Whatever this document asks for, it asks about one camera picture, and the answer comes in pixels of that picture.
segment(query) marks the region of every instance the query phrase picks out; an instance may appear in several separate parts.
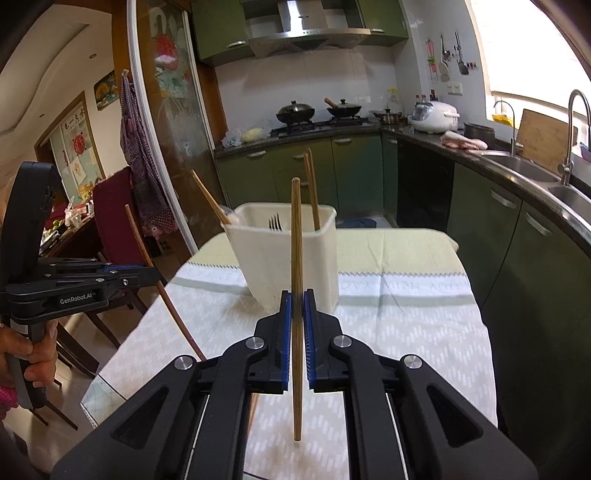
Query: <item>stainless steel pot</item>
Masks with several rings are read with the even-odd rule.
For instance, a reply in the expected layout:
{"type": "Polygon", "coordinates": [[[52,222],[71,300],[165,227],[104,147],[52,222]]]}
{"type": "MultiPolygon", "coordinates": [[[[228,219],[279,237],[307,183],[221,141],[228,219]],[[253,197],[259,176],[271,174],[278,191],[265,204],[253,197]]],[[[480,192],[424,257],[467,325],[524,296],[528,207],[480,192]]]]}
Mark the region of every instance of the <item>stainless steel pot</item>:
{"type": "Polygon", "coordinates": [[[374,112],[374,116],[379,118],[379,122],[384,125],[395,125],[400,123],[401,113],[391,113],[389,108],[383,112],[374,112]]]}

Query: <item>human hand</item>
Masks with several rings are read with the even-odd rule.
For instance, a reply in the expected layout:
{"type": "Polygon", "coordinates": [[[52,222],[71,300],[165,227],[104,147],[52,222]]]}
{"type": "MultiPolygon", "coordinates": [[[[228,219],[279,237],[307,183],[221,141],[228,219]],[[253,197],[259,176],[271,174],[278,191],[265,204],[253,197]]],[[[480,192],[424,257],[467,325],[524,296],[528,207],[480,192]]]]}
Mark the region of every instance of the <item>human hand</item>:
{"type": "MultiPolygon", "coordinates": [[[[57,320],[45,325],[45,335],[39,343],[30,340],[7,326],[0,327],[0,386],[14,388],[14,380],[8,368],[5,353],[27,358],[32,365],[25,370],[25,380],[33,382],[33,387],[46,387],[53,382],[56,374],[57,320]]],[[[8,408],[0,406],[0,420],[6,416],[8,408]]]]}

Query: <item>white patterned tablecloth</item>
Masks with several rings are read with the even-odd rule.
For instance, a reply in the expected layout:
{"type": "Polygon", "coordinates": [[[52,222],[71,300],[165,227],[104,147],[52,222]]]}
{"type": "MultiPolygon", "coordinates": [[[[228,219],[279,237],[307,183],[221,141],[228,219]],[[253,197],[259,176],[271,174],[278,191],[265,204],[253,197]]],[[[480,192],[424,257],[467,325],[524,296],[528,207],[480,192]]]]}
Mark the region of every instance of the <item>white patterned tablecloth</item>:
{"type": "MultiPolygon", "coordinates": [[[[469,281],[448,237],[440,232],[423,232],[428,241],[405,242],[403,230],[394,234],[370,233],[365,248],[372,259],[368,265],[373,266],[368,268],[369,272],[339,273],[339,302],[333,315],[339,318],[344,333],[367,343],[375,353],[392,358],[407,353],[420,355],[496,424],[488,331],[480,319],[469,281]],[[381,249],[375,246],[380,242],[381,249]],[[397,251],[389,252],[391,246],[386,245],[397,246],[397,251]],[[378,260],[376,252],[380,250],[378,260]],[[409,268],[397,273],[391,261],[383,260],[409,256],[438,257],[434,263],[439,266],[435,273],[409,273],[409,268]],[[446,262],[452,270],[448,273],[441,271],[446,262]]],[[[362,234],[351,233],[353,237],[340,233],[340,239],[337,238],[339,259],[348,255],[347,245],[357,245],[353,262],[359,262],[363,242],[355,236],[362,234]]],[[[221,258],[219,249],[226,247],[218,247],[213,250],[221,258]]],[[[256,321],[269,314],[250,295],[239,268],[220,266],[231,262],[212,265],[216,262],[211,257],[207,258],[207,265],[195,262],[199,255],[194,257],[167,286],[179,314],[208,358],[223,354],[229,345],[251,336],[256,321]]],[[[339,269],[343,264],[346,260],[339,260],[339,269]]],[[[184,353],[192,354],[191,348],[159,298],[91,383],[82,401],[90,420],[94,424],[102,422],[184,353]]],[[[272,480],[347,479],[342,394],[304,390],[301,442],[293,441],[291,390],[284,395],[261,395],[244,468],[245,472],[272,480]]]]}

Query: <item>pot lid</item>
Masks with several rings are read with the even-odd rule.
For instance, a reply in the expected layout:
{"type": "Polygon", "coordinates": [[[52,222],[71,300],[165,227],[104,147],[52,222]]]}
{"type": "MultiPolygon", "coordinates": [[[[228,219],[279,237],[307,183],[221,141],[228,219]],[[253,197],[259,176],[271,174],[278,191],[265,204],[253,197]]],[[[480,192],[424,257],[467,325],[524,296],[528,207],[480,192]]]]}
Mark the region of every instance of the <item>pot lid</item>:
{"type": "Polygon", "coordinates": [[[291,101],[291,105],[286,105],[279,110],[279,113],[295,113],[295,112],[305,112],[307,110],[313,110],[313,108],[308,105],[307,103],[298,103],[295,100],[291,101]]]}

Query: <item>range hood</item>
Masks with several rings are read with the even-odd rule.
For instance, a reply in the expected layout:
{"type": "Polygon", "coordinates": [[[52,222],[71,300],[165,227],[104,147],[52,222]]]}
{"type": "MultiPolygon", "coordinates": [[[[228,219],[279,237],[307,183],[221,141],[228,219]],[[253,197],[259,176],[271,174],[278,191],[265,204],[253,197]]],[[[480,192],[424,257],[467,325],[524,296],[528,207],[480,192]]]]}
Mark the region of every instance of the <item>range hood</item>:
{"type": "Polygon", "coordinates": [[[330,28],[322,0],[279,0],[277,7],[283,32],[248,41],[259,58],[281,51],[354,48],[371,35],[368,28],[330,28]]]}

